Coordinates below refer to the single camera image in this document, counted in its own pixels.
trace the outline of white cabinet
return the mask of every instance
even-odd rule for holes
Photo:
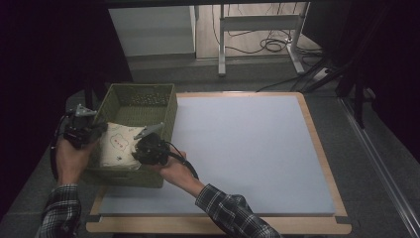
[[[110,9],[126,57],[195,52],[193,6]]]

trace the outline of hand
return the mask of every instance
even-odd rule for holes
[[[170,151],[179,154],[174,148],[170,148]],[[183,158],[186,158],[185,152],[181,151],[180,154]],[[197,197],[204,188],[204,184],[194,178],[191,171],[174,157],[169,156],[165,166],[149,166],[149,168],[158,172],[166,181],[184,189],[194,197]]]
[[[67,140],[60,139],[58,141],[56,150],[57,185],[78,183],[89,162],[89,155],[97,143],[98,141],[76,150]]]

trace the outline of dark background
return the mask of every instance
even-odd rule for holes
[[[0,4],[3,215],[45,152],[66,98],[85,88],[88,79],[132,78],[106,8],[40,0]],[[357,29],[366,24],[370,8],[374,5],[350,6],[342,32],[326,35],[344,46],[334,55],[337,64],[358,44]],[[366,85],[376,94],[373,108],[417,160],[419,10],[419,1],[393,4],[362,64]]]
[[[108,10],[1,1],[1,215],[41,159],[67,97],[91,81],[130,81]]]

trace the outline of metal stand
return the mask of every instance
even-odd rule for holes
[[[220,5],[219,76],[226,75],[225,32],[295,30],[287,50],[298,74],[304,73],[296,55],[296,45],[302,31],[309,3],[306,2],[299,15],[225,17],[224,5]]]

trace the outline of wooden frame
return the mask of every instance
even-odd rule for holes
[[[348,218],[343,200],[337,189],[330,166],[316,132],[305,98],[297,92],[196,92],[178,93],[177,97],[251,97],[294,95],[298,99],[302,114],[306,121],[318,160],[330,189],[336,213],[329,217],[262,217],[281,234],[349,234],[352,225]],[[150,233],[150,234],[223,234],[208,217],[170,216],[170,217],[110,217],[100,216],[99,208],[106,193],[102,187],[93,203],[90,216],[97,221],[86,223],[89,232],[111,233]]]

